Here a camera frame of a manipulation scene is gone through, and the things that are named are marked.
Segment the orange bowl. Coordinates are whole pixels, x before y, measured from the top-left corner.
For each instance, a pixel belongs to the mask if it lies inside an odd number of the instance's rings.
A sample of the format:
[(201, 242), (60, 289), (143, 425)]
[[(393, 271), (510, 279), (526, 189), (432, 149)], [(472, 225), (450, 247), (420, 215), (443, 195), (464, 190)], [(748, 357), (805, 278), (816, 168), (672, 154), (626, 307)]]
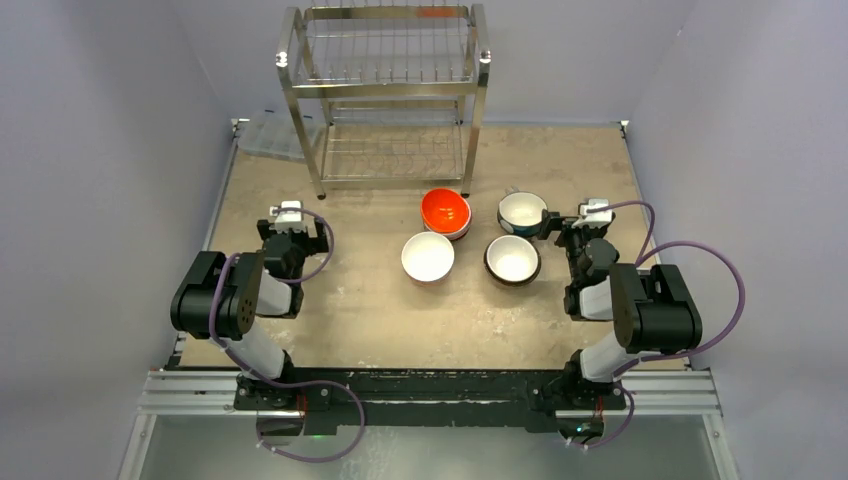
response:
[(462, 230), (471, 218), (471, 209), (457, 192), (436, 188), (422, 197), (419, 211), (424, 226), (441, 234), (453, 234)]

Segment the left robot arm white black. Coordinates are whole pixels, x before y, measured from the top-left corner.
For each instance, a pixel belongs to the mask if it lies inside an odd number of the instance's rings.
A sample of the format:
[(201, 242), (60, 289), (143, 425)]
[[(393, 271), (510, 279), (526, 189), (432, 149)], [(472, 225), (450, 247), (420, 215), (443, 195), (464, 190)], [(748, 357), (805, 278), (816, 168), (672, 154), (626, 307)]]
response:
[(222, 349), (247, 377), (261, 381), (259, 395), (275, 409), (295, 402), (298, 382), (290, 355), (254, 322), (300, 313), (303, 283), (324, 269), (335, 246), (326, 220), (317, 216), (313, 223), (259, 220), (259, 250), (199, 252), (170, 306), (176, 330)]

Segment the stainless steel dish rack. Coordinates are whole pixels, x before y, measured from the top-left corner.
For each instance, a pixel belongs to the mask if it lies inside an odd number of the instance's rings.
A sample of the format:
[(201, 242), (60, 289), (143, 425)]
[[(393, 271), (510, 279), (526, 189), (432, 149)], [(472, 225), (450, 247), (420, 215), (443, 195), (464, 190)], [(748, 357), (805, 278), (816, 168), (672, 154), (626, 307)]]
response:
[(288, 8), (275, 66), (315, 195), (448, 187), (469, 196), (492, 63), (479, 3)]

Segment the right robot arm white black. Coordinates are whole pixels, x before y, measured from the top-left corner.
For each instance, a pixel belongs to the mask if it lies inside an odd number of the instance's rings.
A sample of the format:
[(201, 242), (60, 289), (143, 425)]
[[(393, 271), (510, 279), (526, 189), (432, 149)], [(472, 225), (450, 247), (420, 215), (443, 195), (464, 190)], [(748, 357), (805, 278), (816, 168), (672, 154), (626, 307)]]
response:
[(559, 233), (555, 245), (565, 250), (571, 275), (565, 313), (575, 321), (612, 324), (611, 333), (568, 362), (574, 372), (562, 379), (561, 392), (576, 407), (596, 399), (600, 383), (620, 377), (625, 364), (690, 350), (702, 339), (701, 317), (679, 268), (657, 264), (644, 270), (622, 262), (605, 239), (608, 227), (545, 210), (537, 235), (545, 240)]

